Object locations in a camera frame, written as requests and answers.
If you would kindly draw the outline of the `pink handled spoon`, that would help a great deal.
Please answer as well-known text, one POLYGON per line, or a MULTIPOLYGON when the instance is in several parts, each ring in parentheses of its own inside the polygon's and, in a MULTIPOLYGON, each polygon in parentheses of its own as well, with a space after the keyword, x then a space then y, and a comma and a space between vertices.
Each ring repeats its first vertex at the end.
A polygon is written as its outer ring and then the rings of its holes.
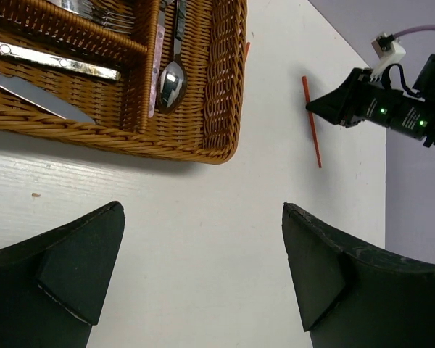
POLYGON ((172 4, 174 0, 161 0, 159 6, 159 14, 157 18, 156 38, 154 45, 154 57, 152 65, 152 79, 149 94, 149 111, 148 118, 154 116, 155 103, 157 97, 157 81, 160 76, 160 64, 162 57, 162 47, 165 37, 165 14, 167 7, 172 4))

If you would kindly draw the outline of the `orange chopstick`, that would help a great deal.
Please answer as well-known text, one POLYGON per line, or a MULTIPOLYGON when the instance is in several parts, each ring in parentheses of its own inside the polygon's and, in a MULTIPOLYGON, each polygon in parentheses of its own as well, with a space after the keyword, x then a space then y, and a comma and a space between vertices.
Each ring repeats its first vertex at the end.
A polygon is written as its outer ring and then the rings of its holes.
POLYGON ((251 47, 251 43, 250 43, 250 42, 247 42, 247 43, 246 43, 246 47, 245 47, 245 61, 246 61, 247 58, 248 58, 250 47, 251 47))
MULTIPOLYGON (((306 104, 309 104, 311 102, 310 89, 309 89, 309 83, 308 83, 308 79, 307 79, 306 75, 302 76, 302 85, 303 85, 303 90, 304 90, 305 102, 306 102, 306 104)), ((307 114, 309 117, 309 122, 310 122, 310 127, 311 127, 312 140, 313 140, 313 144, 315 147, 316 160, 318 163, 318 167, 322 168, 322 159, 321 159, 321 155, 320 155, 318 136, 317 136, 316 126, 315 126, 315 118, 314 118, 314 115, 311 111, 307 110, 307 114)))

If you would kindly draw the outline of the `pink handled knife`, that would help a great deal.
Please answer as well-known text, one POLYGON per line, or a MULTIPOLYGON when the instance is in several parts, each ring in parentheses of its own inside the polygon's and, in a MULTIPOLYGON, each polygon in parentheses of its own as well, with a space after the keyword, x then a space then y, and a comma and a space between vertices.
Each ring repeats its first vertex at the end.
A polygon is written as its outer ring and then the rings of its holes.
POLYGON ((85 112, 22 78, 9 78, 0 73, 0 89, 59 118, 95 124, 85 112))

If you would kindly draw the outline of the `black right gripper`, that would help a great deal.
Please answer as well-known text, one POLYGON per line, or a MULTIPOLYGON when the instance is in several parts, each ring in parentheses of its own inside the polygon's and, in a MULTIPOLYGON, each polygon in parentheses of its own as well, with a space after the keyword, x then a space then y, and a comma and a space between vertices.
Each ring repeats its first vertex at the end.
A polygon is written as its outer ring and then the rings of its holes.
POLYGON ((366 120, 435 146, 435 54, 412 88, 398 63, 375 83, 370 72, 355 69, 337 89, 308 102, 306 110, 332 125, 350 127, 366 120))

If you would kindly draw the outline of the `black handled spoon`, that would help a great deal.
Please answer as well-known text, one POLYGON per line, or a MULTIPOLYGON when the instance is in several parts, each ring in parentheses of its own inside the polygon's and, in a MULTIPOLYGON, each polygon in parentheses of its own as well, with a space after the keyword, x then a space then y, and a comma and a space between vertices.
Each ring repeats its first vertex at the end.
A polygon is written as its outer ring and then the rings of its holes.
POLYGON ((170 114, 179 107, 188 86, 186 68, 181 59, 186 28, 186 7, 186 0, 176 2, 173 59, 162 71, 157 83, 157 107, 163 114, 170 114))

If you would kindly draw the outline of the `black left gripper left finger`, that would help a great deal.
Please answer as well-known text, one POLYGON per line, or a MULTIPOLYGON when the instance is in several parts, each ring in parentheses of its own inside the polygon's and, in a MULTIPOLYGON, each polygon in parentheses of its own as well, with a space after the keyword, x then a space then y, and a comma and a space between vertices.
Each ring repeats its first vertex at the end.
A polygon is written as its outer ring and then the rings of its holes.
POLYGON ((110 202, 0 249, 0 347, 86 347, 125 229, 110 202))

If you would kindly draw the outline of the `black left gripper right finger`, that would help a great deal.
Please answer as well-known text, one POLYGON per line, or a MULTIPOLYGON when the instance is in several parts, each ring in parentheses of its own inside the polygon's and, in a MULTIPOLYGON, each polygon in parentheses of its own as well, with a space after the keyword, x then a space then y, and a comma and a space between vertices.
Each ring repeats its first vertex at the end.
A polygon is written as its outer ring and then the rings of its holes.
POLYGON ((283 240, 314 347, 435 347, 435 264, 340 231, 286 203, 283 240))

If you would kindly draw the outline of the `black handled fork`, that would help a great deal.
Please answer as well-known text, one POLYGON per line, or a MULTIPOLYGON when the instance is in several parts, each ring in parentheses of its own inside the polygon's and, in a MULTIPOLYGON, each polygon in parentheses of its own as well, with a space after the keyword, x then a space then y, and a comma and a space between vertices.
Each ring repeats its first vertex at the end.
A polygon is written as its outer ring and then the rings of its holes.
POLYGON ((92 1, 55 1, 54 4, 68 12, 90 20, 116 33, 130 35, 134 17, 119 12, 109 11, 95 5, 92 1))

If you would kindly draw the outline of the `black handled knife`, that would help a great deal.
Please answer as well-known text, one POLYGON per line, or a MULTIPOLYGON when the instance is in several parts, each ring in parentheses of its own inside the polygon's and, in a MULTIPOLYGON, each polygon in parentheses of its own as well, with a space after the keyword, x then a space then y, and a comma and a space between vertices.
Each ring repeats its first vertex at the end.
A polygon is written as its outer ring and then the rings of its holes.
POLYGON ((24 47, 11 45, 9 43, 0 42, 0 56, 21 59, 26 62, 36 63, 38 65, 60 68, 74 73, 82 73, 107 80, 119 81, 121 78, 121 74, 118 71, 109 69, 107 67, 101 67, 53 54, 47 54, 42 51, 26 49, 24 47))

